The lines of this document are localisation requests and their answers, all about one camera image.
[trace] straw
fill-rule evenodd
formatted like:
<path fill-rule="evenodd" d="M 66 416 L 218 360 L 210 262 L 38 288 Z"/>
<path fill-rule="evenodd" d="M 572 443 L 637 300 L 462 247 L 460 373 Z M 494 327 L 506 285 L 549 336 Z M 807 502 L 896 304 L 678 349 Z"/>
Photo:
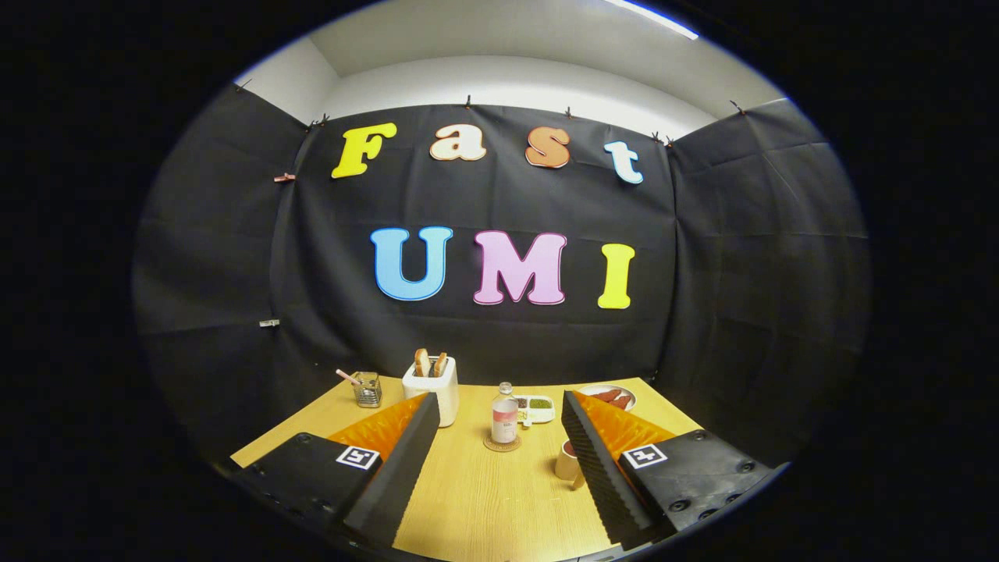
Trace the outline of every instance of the straw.
<path fill-rule="evenodd" d="M 344 377 L 348 381 L 350 381 L 351 384 L 356 384 L 358 386 L 361 385 L 361 381 L 359 381 L 358 379 L 352 377 L 351 375 L 348 375 L 347 373 L 345 373 L 344 371 L 341 371 L 340 369 L 337 369 L 337 374 L 340 375 L 340 376 L 342 376 L 342 377 Z"/>

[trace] coaster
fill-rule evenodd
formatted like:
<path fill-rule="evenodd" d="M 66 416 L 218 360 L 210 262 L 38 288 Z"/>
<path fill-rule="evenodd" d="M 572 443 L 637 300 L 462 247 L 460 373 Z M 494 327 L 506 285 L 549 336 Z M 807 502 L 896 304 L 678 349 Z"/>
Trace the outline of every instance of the coaster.
<path fill-rule="evenodd" d="M 486 445 L 488 449 L 499 451 L 500 453 L 505 453 L 506 451 L 512 451 L 513 449 L 520 446 L 520 436 L 517 435 L 513 439 L 512 443 L 494 443 L 493 439 L 487 436 L 485 439 L 483 439 L 483 444 Z"/>

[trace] white wall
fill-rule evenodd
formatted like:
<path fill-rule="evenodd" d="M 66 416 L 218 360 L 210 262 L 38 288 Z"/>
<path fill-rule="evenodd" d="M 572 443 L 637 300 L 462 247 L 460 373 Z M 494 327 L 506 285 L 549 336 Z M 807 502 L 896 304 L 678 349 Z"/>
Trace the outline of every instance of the white wall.
<path fill-rule="evenodd" d="M 337 73 L 308 36 L 264 59 L 233 80 L 293 117 L 309 124 L 323 116 L 322 107 Z"/>
<path fill-rule="evenodd" d="M 473 104 L 558 113 L 570 107 L 573 116 L 646 135 L 658 131 L 660 137 L 673 139 L 715 121 L 669 94 L 614 74 L 506 56 L 420 60 L 341 78 L 333 84 L 318 114 L 325 112 L 335 118 L 410 105 L 464 104 L 469 94 Z"/>

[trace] table surface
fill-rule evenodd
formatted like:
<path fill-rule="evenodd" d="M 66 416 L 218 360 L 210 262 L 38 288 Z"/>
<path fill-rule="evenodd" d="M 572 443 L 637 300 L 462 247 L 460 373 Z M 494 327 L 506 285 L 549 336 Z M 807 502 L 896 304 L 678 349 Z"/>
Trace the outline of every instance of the table surface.
<path fill-rule="evenodd" d="M 323 437 L 404 399 L 400 378 L 381 377 L 382 407 L 360 408 L 343 381 L 232 455 L 247 467 L 295 434 Z M 604 381 L 630 390 L 630 413 L 680 435 L 702 429 L 639 378 Z M 556 561 L 606 550 L 603 524 L 584 485 L 554 475 L 558 449 L 567 439 L 561 425 L 562 391 L 596 383 L 514 386 L 514 395 L 540 394 L 555 403 L 555 419 L 517 425 L 521 445 L 509 452 L 486 448 L 498 385 L 459 385 L 455 423 L 438 430 L 413 490 L 394 547 L 442 560 Z"/>

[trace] plastic bottle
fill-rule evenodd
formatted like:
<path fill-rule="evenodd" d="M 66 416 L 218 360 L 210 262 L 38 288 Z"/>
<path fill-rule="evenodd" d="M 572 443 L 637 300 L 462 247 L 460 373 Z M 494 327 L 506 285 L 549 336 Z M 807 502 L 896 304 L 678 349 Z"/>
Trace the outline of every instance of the plastic bottle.
<path fill-rule="evenodd" d="M 516 439 L 516 407 L 513 386 L 499 383 L 499 395 L 493 399 L 494 443 L 512 443 Z"/>

